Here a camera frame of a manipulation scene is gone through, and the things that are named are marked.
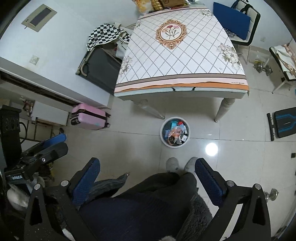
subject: metal bolt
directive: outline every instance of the metal bolt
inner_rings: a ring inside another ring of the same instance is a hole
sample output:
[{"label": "metal bolt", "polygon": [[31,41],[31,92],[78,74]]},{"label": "metal bolt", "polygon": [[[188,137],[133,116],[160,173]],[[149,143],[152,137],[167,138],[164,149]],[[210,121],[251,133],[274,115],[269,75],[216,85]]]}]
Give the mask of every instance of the metal bolt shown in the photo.
[{"label": "metal bolt", "polygon": [[233,187],[235,185],[234,181],[227,181],[227,185]]},{"label": "metal bolt", "polygon": [[256,183],[256,184],[255,184],[255,188],[258,189],[258,190],[260,190],[260,189],[261,189],[260,184]]},{"label": "metal bolt", "polygon": [[41,185],[40,185],[39,183],[37,183],[37,184],[34,186],[34,189],[35,189],[35,190],[38,190],[40,187],[41,187]]},{"label": "metal bolt", "polygon": [[69,184],[69,182],[67,180],[64,180],[61,182],[61,186],[65,187]]}]

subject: pink suitcase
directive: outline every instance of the pink suitcase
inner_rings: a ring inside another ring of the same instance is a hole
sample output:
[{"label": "pink suitcase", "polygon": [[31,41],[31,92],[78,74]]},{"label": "pink suitcase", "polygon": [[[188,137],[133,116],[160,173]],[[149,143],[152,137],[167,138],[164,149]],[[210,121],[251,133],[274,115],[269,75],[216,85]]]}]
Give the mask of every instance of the pink suitcase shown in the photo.
[{"label": "pink suitcase", "polygon": [[71,125],[89,129],[99,130],[110,127],[107,118],[108,113],[87,104],[80,104],[73,108],[71,114]]}]

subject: orange stripe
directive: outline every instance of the orange stripe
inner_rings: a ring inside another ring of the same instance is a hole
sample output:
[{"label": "orange stripe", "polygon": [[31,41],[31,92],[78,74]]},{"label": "orange stripe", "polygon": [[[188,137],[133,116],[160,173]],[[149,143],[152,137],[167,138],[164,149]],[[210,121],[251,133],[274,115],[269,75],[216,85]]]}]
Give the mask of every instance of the orange stripe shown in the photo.
[{"label": "orange stripe", "polygon": [[249,90],[249,86],[247,86],[247,85],[207,82],[207,83],[196,83],[196,84],[186,84],[186,85],[185,84],[151,85],[151,86],[146,86],[146,87],[142,87],[142,88],[126,89],[123,91],[116,91],[116,88],[115,88],[115,93],[135,91],[135,90],[157,89],[157,88],[165,88],[165,87],[207,87],[207,88],[239,89],[239,90],[247,90],[247,91]]}]

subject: checkered cloth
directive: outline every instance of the checkered cloth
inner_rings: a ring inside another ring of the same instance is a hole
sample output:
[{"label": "checkered cloth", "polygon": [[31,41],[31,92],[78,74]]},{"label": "checkered cloth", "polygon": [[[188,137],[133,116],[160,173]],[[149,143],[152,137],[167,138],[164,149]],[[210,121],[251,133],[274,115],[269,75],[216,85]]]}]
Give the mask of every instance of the checkered cloth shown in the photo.
[{"label": "checkered cloth", "polygon": [[96,45],[109,43],[118,37],[121,37],[120,39],[125,43],[128,43],[131,39],[125,30],[108,23],[102,24],[89,35],[87,50],[91,51]]}]

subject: foot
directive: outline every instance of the foot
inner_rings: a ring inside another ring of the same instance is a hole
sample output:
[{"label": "foot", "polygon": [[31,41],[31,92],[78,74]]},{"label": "foot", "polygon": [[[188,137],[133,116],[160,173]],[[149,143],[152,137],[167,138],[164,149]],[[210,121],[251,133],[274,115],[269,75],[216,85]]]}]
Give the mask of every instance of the foot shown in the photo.
[{"label": "foot", "polygon": [[167,160],[165,169],[167,172],[175,172],[177,174],[180,174],[180,172],[182,171],[180,169],[179,161],[175,157],[171,157]]},{"label": "foot", "polygon": [[184,167],[184,171],[195,174],[195,162],[197,159],[198,159],[197,157],[190,158],[190,160],[187,162],[187,164]]}]

